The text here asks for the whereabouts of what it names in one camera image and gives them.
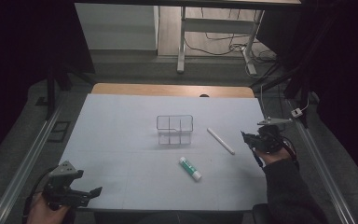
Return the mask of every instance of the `white tabletop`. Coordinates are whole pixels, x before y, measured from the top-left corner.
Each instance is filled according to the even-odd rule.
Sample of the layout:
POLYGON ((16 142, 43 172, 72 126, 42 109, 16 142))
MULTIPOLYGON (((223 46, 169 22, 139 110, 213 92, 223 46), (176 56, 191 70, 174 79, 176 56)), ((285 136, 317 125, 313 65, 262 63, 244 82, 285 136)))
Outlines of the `white tabletop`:
POLYGON ((72 189, 103 187, 91 209, 251 210, 267 201, 267 186, 241 131, 257 133, 262 119, 257 99, 89 94, 61 162, 84 170, 72 189), (159 115, 193 116, 191 144, 159 145, 159 115), (181 157, 200 171, 199 182, 181 157))

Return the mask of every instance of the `wall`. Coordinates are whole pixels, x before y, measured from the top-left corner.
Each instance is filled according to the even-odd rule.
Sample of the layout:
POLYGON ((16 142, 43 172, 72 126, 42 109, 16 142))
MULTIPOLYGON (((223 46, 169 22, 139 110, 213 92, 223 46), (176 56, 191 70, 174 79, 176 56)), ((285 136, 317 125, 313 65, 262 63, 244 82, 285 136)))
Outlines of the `wall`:
POLYGON ((158 7, 76 3, 89 49, 156 50, 158 7))

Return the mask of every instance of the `person's left hand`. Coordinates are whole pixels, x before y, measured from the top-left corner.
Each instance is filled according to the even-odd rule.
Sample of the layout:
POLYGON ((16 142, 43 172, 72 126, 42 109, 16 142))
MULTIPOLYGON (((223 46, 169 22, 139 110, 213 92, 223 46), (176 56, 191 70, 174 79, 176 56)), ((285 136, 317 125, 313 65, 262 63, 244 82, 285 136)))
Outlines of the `person's left hand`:
POLYGON ((34 196, 27 224, 61 224, 69 208, 69 206, 63 205, 53 211, 48 207, 48 202, 42 193, 38 193, 34 196))

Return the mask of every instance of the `pen holder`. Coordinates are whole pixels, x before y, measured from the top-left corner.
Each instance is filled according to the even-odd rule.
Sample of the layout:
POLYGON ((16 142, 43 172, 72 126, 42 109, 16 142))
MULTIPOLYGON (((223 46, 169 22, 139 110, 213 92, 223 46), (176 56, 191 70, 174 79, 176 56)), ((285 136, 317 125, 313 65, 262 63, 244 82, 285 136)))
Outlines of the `pen holder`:
POLYGON ((158 143, 161 145, 191 144, 191 115, 157 116, 158 143))

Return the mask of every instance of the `gray carpet floor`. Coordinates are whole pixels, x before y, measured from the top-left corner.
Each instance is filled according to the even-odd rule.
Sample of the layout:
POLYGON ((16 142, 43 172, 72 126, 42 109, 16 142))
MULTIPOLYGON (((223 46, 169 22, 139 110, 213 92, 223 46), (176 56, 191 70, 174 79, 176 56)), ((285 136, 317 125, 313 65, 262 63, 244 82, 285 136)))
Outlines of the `gray carpet floor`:
MULTIPOLYGON (((94 54, 93 61, 96 74, 90 76, 98 82, 246 87, 256 81, 256 78, 246 75, 245 64, 238 58, 186 58, 185 73, 182 75, 176 74, 176 60, 169 57, 156 57, 148 54, 120 54, 120 56, 94 54)), ((256 69, 258 74, 264 74, 269 67, 270 64, 258 64, 256 69)), ((74 84, 70 91, 57 90, 57 95, 67 95, 62 112, 56 122, 57 127, 53 129, 48 141, 43 145, 43 150, 34 169, 11 209, 6 223, 21 222, 26 196, 38 176, 47 168, 57 165, 84 100, 92 89, 92 86, 82 79, 74 75, 70 75, 70 78, 74 84), (67 133, 59 132, 62 127, 67 129, 67 133)), ((284 99, 278 97, 283 88, 284 84, 279 89, 274 88, 264 92, 262 98, 261 95, 257 95, 260 104, 265 108, 266 116, 289 118, 289 114, 285 110, 284 99)), ((46 81, 36 83, 29 89, 26 106, 0 146, 0 199, 45 122, 47 108, 45 105, 37 105, 37 102, 43 100, 46 95, 46 81)), ((358 168, 345 148, 319 120, 316 108, 317 100, 311 98, 308 108, 309 130, 321 149, 328 168, 342 191, 356 223, 358 223, 358 168)), ((283 129, 282 135, 290 138, 296 146, 301 164, 301 174, 309 184, 312 195, 327 214, 330 223, 341 223, 331 197, 316 171, 314 162, 310 158, 296 125, 294 123, 282 125, 281 129, 283 129)), ((76 223, 95 223, 94 216, 90 211, 78 211, 76 215, 76 223)), ((242 223, 253 223, 251 213, 244 213, 242 223)))

